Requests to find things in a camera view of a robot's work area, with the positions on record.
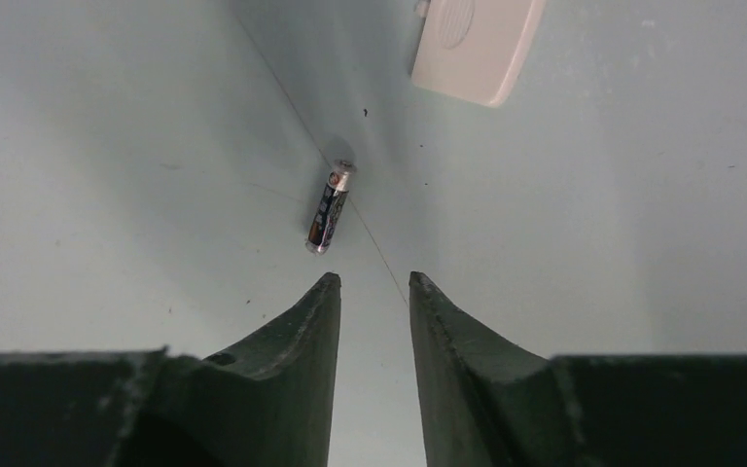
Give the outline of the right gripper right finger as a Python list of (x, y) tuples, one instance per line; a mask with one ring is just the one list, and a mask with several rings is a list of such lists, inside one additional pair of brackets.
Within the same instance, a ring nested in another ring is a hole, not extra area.
[(544, 358), (418, 271), (409, 317), (431, 466), (747, 466), (747, 354)]

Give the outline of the black battery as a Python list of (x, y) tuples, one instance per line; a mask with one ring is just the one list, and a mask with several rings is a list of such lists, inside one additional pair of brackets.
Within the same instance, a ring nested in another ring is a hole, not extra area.
[(356, 172), (353, 162), (334, 161), (307, 232), (305, 246), (311, 253), (322, 255), (329, 249), (348, 198), (350, 179)]

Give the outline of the white battery compartment cover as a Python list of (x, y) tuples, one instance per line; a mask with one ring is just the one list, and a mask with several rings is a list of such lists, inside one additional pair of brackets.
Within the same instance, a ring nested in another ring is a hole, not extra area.
[(485, 107), (511, 94), (532, 46), (545, 0), (431, 0), (411, 69), (425, 90)]

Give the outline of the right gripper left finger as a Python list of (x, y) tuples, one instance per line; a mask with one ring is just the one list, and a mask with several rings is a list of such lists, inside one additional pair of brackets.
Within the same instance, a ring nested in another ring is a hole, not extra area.
[(324, 466), (340, 279), (206, 358), (0, 353), (0, 466)]

